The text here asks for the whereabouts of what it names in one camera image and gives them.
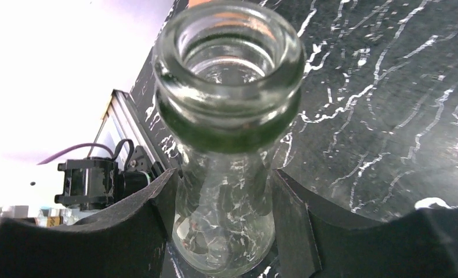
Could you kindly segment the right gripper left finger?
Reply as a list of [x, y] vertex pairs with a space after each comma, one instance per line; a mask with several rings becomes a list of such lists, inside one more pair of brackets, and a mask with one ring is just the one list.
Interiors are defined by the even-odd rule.
[[79, 220], [43, 228], [0, 217], [0, 277], [160, 277], [177, 170]]

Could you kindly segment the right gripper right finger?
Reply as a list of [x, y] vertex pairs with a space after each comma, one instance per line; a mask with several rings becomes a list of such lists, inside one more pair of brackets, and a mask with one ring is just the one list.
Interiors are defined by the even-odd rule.
[[458, 209], [422, 208], [379, 222], [280, 169], [271, 183], [282, 277], [458, 277]]

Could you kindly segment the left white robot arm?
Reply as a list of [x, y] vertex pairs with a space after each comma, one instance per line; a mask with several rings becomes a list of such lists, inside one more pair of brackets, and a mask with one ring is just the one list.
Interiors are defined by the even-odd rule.
[[147, 187], [165, 171], [131, 139], [117, 143], [110, 157], [69, 159], [58, 164], [57, 170], [64, 173], [63, 192], [54, 202], [80, 210], [109, 207]]

